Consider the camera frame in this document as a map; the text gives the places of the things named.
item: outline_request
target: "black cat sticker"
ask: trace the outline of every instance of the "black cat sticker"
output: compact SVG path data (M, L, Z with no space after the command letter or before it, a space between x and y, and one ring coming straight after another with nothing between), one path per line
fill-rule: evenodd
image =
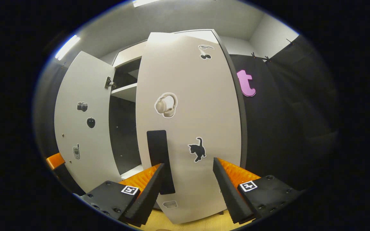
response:
M199 140L199 144L188 144L189 153L195 154L197 156L197 158L194 160L194 163L201 161L202 158L205 158L207 156L205 154L205 148L202 146L202 138L197 137L197 140Z

